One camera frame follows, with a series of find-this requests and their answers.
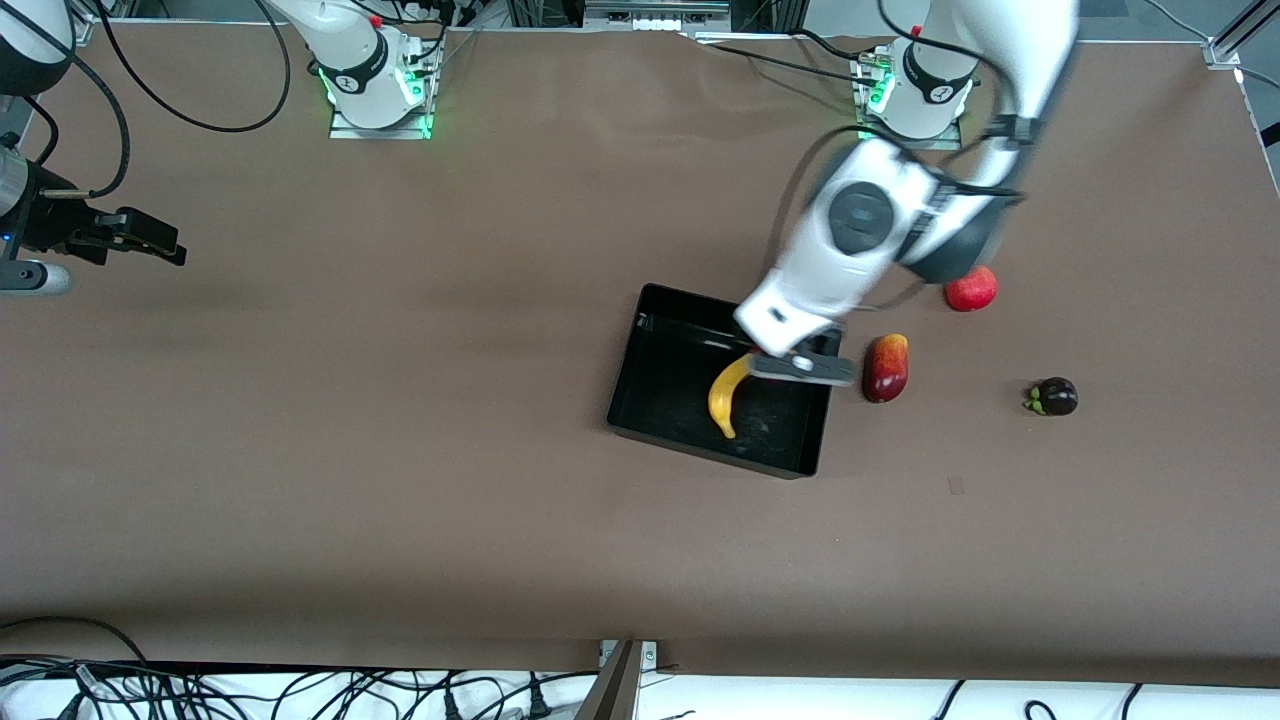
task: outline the metal frame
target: metal frame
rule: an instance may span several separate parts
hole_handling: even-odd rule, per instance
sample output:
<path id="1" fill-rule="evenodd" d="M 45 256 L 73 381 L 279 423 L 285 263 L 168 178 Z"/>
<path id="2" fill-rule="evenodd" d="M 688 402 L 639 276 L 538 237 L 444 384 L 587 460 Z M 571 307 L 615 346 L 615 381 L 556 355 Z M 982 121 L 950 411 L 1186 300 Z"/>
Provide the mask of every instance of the metal frame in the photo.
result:
<path id="1" fill-rule="evenodd" d="M 1204 42 L 1204 61 L 1215 69 L 1230 69 L 1240 64 L 1239 51 L 1280 15 L 1280 0 L 1253 0 L 1221 31 Z"/>
<path id="2" fill-rule="evenodd" d="M 640 673 L 646 664 L 657 662 L 657 653 L 646 651 L 641 641 L 618 641 L 602 655 L 608 657 L 604 670 L 595 676 L 591 691 L 579 707 L 573 720 L 632 720 L 636 714 L 636 694 L 640 692 Z"/>

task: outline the table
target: table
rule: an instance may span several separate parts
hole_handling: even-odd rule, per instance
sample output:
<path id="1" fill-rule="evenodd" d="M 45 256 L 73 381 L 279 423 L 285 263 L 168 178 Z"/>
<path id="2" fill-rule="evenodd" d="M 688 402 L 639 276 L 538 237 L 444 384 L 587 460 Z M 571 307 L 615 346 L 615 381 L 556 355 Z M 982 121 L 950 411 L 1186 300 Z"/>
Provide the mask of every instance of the table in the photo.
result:
<path id="1" fill-rule="evenodd" d="M 134 136 L 102 205 L 191 259 L 0 306 L 5 616 L 100 616 L 174 660 L 575 667 L 635 635 L 699 673 L 1274 683 L 1280 202 L 1197 46 L 1080 47 L 1001 297 L 852 318 L 851 356 L 911 340 L 911 384 L 836 393 L 818 477 L 781 482 L 604 411 L 644 283 L 754 287 L 847 85 L 667 33 L 485 32 L 433 140 L 329 141 L 288 35 L 289 102 L 242 136 L 83 51 Z M 120 37 L 201 119 L 278 92 L 261 26 Z M 110 177 L 101 97 L 72 73 L 46 106 L 51 167 Z M 1052 374 L 1070 418 L 1020 406 Z"/>

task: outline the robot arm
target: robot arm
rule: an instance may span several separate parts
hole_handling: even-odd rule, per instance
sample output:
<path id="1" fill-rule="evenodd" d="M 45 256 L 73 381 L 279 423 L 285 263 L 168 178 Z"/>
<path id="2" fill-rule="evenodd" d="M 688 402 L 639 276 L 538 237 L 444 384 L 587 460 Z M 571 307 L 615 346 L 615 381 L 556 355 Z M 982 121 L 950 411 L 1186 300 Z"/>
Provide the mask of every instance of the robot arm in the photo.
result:
<path id="1" fill-rule="evenodd" d="M 384 128 L 426 99 L 422 41 L 348 0 L 266 0 L 289 18 L 320 65 L 329 97 L 351 124 Z"/>
<path id="2" fill-rule="evenodd" d="M 970 49 L 1010 76 L 965 183 L 992 193 L 973 193 L 886 140 L 858 143 L 818 190 L 776 266 L 739 306 L 742 329 L 781 357 L 835 325 L 893 263 L 931 283 L 984 263 L 998 245 L 996 231 L 1014 204 L 1007 188 L 1060 85 L 1076 23 L 1076 0 L 934 0 L 922 35 Z M 904 135 L 941 132 L 963 101 L 956 88 L 968 91 L 975 61 L 909 40 L 899 41 L 895 58 L 902 69 L 895 68 L 896 85 L 881 113 L 886 124 Z"/>

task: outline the banana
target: banana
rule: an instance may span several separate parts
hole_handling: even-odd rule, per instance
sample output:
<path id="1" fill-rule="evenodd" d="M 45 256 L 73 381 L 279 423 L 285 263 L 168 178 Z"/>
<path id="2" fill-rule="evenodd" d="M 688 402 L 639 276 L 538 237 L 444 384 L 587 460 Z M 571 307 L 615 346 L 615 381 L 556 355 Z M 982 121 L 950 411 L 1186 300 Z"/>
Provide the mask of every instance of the banana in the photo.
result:
<path id="1" fill-rule="evenodd" d="M 737 437 L 737 433 L 733 432 L 733 423 L 730 421 L 730 414 L 733 411 L 733 391 L 737 389 L 739 383 L 751 377 L 751 369 L 748 364 L 750 357 L 750 354 L 744 355 L 721 370 L 719 377 L 712 383 L 712 391 L 707 393 L 707 409 L 712 414 L 712 420 L 716 420 L 728 439 Z"/>

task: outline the red apple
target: red apple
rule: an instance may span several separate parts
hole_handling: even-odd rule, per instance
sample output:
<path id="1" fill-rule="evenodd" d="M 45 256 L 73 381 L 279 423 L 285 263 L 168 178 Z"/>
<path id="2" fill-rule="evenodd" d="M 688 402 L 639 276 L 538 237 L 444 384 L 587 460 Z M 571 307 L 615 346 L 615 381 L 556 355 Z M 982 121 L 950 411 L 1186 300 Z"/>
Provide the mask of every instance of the red apple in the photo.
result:
<path id="1" fill-rule="evenodd" d="M 992 273 L 991 268 L 978 265 L 968 275 L 948 282 L 945 292 L 947 305 L 952 310 L 969 313 L 991 305 L 1000 292 L 1000 283 L 996 282 L 996 273 Z"/>

